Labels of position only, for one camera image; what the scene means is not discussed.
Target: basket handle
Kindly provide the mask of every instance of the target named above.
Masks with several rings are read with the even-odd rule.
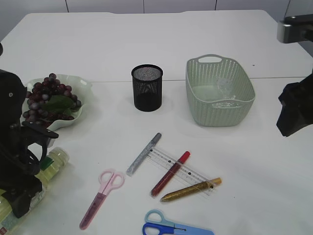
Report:
[[[208,54],[208,55],[200,56],[200,57],[196,58],[196,60],[197,60],[199,63],[206,64],[206,62],[200,62],[199,60],[202,59],[202,58],[209,58],[209,57],[215,57],[215,58],[221,59],[221,61],[219,61],[218,63],[220,63],[220,62],[222,62],[224,59],[226,59],[225,57],[222,57],[222,56],[220,56],[220,55]]]

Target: scissors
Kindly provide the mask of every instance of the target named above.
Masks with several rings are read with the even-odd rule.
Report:
[[[152,221],[149,220],[151,214],[158,214],[161,217],[161,221]],[[171,221],[168,221],[164,218],[162,212],[158,210],[151,210],[146,214],[145,217],[146,223],[142,227],[142,233],[146,234],[146,228],[155,228],[159,230],[158,235],[162,234],[177,234],[177,235],[214,235],[211,230],[200,229],[195,227],[190,227],[183,224],[176,224]]]
[[[104,181],[102,179],[105,174],[111,174],[108,181]],[[114,181],[116,180],[117,177],[120,177],[122,179],[122,181],[121,181],[121,183],[115,185]],[[106,199],[108,194],[113,189],[118,189],[118,188],[122,187],[124,182],[125,182],[125,178],[124,178],[123,173],[115,172],[114,169],[107,169],[99,175],[100,189],[99,189],[96,197],[94,198],[92,204],[90,205],[88,211],[86,212],[82,222],[80,222],[80,224],[79,224],[79,228],[81,230],[84,230],[89,226],[89,224],[91,223],[92,219],[94,218],[94,216],[96,215],[96,213],[100,209],[102,203],[104,202],[104,200]]]

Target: red glitter pen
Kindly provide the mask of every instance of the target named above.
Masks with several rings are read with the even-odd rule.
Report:
[[[156,184],[156,186],[151,190],[151,196],[157,196],[161,190],[166,186],[166,184],[171,180],[171,178],[176,174],[180,169],[181,164],[184,164],[185,161],[189,158],[190,153],[186,151],[179,160],[168,170],[168,172],[163,176],[163,178]]]

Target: scissors blade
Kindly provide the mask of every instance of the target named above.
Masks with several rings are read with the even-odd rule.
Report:
[[[88,211],[86,212],[82,222],[79,224],[79,228],[81,230],[86,229],[89,224],[91,223],[92,219],[100,209],[102,203],[104,202],[104,199],[106,199],[106,195],[103,195],[101,193],[97,193],[96,197],[94,198],[92,204],[90,205]]]
[[[214,235],[211,230],[195,228],[183,224],[175,224],[174,234],[177,235]]]

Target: green plastic basket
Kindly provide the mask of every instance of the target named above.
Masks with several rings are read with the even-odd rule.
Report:
[[[199,61],[206,57],[220,61]],[[252,83],[240,64],[213,54],[187,62],[186,90],[192,116],[203,126],[238,125],[255,99]]]

